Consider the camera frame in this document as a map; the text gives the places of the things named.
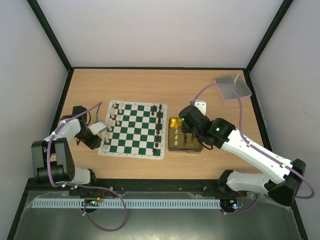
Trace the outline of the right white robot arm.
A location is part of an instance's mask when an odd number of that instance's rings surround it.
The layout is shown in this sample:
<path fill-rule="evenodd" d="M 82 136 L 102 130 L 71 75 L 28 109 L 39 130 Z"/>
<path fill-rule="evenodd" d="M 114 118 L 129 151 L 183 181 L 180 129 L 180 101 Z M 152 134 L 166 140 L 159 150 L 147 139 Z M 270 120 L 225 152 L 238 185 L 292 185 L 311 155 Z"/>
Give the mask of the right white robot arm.
<path fill-rule="evenodd" d="M 250 163 L 260 174 L 226 170 L 220 176 L 218 191 L 229 196 L 238 191 L 268 195 L 283 206 L 291 206 L 302 184 L 306 164 L 300 159 L 283 158 L 252 141 L 223 118 L 210 120 L 196 106 L 185 107 L 178 115 L 182 132 L 191 133 L 205 148 L 230 152 Z"/>

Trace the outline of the green white chess board mat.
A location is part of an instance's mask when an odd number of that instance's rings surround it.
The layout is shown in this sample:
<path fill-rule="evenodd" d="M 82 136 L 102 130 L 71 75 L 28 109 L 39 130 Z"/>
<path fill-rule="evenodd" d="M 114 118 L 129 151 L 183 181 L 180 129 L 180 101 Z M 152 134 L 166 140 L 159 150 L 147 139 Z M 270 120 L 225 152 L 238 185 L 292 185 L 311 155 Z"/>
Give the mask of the green white chess board mat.
<path fill-rule="evenodd" d="M 113 100 L 106 114 L 98 154 L 162 160 L 165 156 L 168 106 Z"/>

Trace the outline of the gold metal tin tray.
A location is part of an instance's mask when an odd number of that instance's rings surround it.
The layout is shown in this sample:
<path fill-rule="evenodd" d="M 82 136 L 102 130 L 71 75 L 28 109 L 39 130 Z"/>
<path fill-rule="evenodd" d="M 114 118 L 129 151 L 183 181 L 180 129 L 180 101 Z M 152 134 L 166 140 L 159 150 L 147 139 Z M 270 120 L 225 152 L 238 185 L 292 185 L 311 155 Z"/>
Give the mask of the gold metal tin tray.
<path fill-rule="evenodd" d="M 191 133 L 182 132 L 183 121 L 172 117 L 168 123 L 168 151 L 180 153 L 200 153 L 203 146 Z"/>

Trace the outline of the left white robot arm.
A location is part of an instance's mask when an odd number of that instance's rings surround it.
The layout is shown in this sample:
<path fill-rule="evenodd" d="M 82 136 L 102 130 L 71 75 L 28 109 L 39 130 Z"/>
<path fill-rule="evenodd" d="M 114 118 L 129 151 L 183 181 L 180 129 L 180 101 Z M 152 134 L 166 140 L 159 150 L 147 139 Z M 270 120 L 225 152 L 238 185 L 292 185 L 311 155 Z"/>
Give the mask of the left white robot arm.
<path fill-rule="evenodd" d="M 74 106 L 72 114 L 64 115 L 53 132 L 43 140 L 31 145 L 34 180 L 38 184 L 65 187 L 67 184 L 95 185 L 96 174 L 92 169 L 76 167 L 69 143 L 76 139 L 89 149 L 97 149 L 102 139 L 98 133 L 106 126 L 98 121 L 101 103 L 86 109 Z"/>

